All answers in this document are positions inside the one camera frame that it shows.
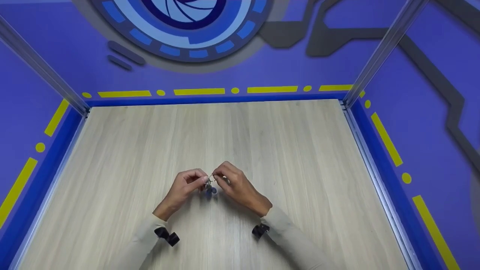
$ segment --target circular emblem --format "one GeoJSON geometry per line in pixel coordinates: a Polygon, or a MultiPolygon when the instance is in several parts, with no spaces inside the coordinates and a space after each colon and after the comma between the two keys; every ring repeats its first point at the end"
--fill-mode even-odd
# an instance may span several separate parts
{"type": "Polygon", "coordinates": [[[155,55],[206,62],[244,46],[271,0],[91,0],[119,33],[155,55]]]}

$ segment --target black wrist strap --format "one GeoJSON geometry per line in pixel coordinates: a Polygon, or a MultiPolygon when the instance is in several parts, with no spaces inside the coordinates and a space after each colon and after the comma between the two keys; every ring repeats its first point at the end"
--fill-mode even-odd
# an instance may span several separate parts
{"type": "Polygon", "coordinates": [[[252,234],[255,235],[255,237],[257,237],[258,239],[260,239],[262,237],[262,235],[269,230],[270,230],[270,227],[268,227],[265,224],[260,223],[260,225],[256,225],[253,228],[252,234]]]}
{"type": "Polygon", "coordinates": [[[159,238],[165,239],[170,246],[174,246],[180,241],[176,233],[169,234],[165,227],[156,228],[154,232],[159,238]]]}

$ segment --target person's right hand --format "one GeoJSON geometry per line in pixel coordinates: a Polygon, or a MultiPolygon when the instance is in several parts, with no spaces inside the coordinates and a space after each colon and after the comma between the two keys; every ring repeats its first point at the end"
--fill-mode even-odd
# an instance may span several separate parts
{"type": "Polygon", "coordinates": [[[272,208],[272,203],[253,187],[241,170],[230,162],[223,162],[212,174],[229,197],[259,217],[264,217],[272,208]],[[229,180],[229,184],[222,178],[223,176],[229,180]]]}

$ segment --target sleeve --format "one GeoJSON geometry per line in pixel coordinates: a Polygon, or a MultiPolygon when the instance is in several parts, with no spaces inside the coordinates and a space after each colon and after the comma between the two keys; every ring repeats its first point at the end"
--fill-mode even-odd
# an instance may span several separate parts
{"type": "Polygon", "coordinates": [[[263,224],[270,227],[266,234],[301,270],[335,269],[325,254],[292,223],[280,208],[273,206],[261,220],[263,224]]]}
{"type": "Polygon", "coordinates": [[[158,241],[154,230],[167,227],[167,222],[150,214],[142,222],[126,247],[124,247],[109,262],[108,270],[133,270],[142,266],[147,255],[152,251],[158,241]]]}

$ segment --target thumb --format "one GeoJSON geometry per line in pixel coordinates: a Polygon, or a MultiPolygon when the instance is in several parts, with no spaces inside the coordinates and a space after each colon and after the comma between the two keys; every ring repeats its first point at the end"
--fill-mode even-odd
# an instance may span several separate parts
{"type": "Polygon", "coordinates": [[[204,185],[208,180],[208,176],[202,176],[198,178],[197,180],[191,182],[190,184],[187,184],[187,189],[188,192],[192,192],[197,188],[200,188],[202,185],[204,185]]]}
{"type": "Polygon", "coordinates": [[[213,176],[216,180],[216,183],[227,193],[230,194],[232,191],[232,187],[227,184],[227,182],[220,176],[214,175],[213,176]]]}

